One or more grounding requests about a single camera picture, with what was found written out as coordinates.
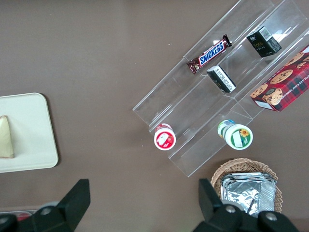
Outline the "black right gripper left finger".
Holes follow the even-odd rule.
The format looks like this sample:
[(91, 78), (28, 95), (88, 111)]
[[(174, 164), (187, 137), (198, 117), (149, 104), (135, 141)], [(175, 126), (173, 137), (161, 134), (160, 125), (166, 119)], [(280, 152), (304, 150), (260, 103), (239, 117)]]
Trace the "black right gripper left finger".
[(56, 206), (46, 206), (18, 221), (14, 214), (0, 216), (2, 232), (73, 232), (91, 203), (88, 179), (80, 179)]

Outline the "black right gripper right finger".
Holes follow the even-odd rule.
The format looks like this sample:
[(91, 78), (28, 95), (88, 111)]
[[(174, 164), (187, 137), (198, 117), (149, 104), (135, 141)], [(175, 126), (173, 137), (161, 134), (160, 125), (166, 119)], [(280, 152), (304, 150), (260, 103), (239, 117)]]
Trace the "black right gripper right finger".
[(252, 217), (234, 205), (220, 200), (208, 179), (199, 179), (198, 202), (204, 220), (195, 232), (297, 232), (297, 227), (283, 214), (262, 211)]

